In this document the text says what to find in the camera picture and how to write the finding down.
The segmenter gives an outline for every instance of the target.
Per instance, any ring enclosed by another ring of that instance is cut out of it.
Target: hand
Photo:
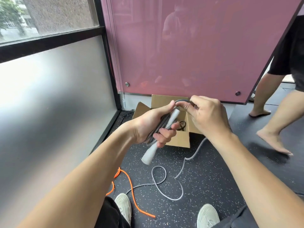
[[[131,121],[130,127],[134,140],[136,143],[142,143],[146,140],[147,136],[153,131],[161,121],[161,117],[167,113],[170,113],[175,106],[175,102],[172,100],[168,105],[163,107],[152,109],[135,118]],[[165,128],[160,128],[159,133],[153,134],[153,137],[158,141],[157,147],[162,148],[164,145],[171,140],[172,137],[176,135],[176,129],[179,128],[179,123],[176,122],[171,126],[172,130],[167,130]]]
[[[177,106],[183,107],[192,116],[194,125],[207,137],[230,133],[226,108],[217,99],[193,95],[190,103],[179,101]]]

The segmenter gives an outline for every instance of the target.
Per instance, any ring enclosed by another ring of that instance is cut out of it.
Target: brown textured wall
[[[40,34],[93,27],[88,0],[24,0]]]

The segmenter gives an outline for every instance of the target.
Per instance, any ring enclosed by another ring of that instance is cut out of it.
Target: jump rope handle
[[[168,123],[166,124],[165,128],[169,129],[171,125],[175,122],[179,115],[180,111],[175,108],[171,114],[171,117],[169,118]],[[157,150],[157,141],[146,151],[146,153],[141,158],[142,162],[146,165],[150,165],[152,159],[154,158],[154,155],[156,154]]]

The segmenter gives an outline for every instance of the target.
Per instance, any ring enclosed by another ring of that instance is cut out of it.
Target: orange cord
[[[134,192],[133,192],[133,185],[132,185],[131,179],[130,179],[129,175],[128,175],[124,170],[122,170],[122,169],[119,167],[118,170],[117,170],[117,173],[116,173],[115,176],[114,176],[114,178],[116,178],[116,177],[120,174],[120,172],[123,172],[125,175],[127,175],[128,179],[129,179],[129,182],[130,182],[130,185],[131,185],[131,191],[132,191],[133,201],[134,201],[135,207],[138,209],[138,211],[141,212],[141,213],[143,213],[143,214],[145,214],[145,215],[148,215],[148,216],[150,216],[150,217],[152,217],[152,218],[155,218],[155,215],[149,214],[148,212],[145,212],[145,211],[141,210],[141,209],[138,207],[138,205],[136,204],[135,197],[134,197]],[[114,191],[114,189],[115,189],[115,185],[114,185],[114,182],[112,182],[112,190],[111,190],[110,192],[108,192],[108,193],[106,194],[106,196],[108,196],[109,194],[111,194],[111,193]]]

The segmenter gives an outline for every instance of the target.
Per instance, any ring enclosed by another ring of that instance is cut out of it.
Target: open cardboard box
[[[187,97],[176,97],[176,96],[167,96],[167,95],[152,95],[152,102],[151,102],[151,108],[159,108],[165,105],[168,105],[172,100],[176,101],[179,99],[188,99]],[[148,112],[150,107],[146,106],[144,103],[139,102],[137,104],[137,107],[135,109],[133,119],[137,118],[144,113]],[[180,147],[186,147],[190,148],[190,141],[189,141],[189,132],[192,133],[199,133],[202,134],[193,124],[191,116],[180,107],[179,109],[181,112],[177,117],[178,121],[185,121],[186,127],[184,128],[184,131],[176,131],[176,136],[174,136],[170,142],[168,142],[166,145],[169,146],[180,146]]]

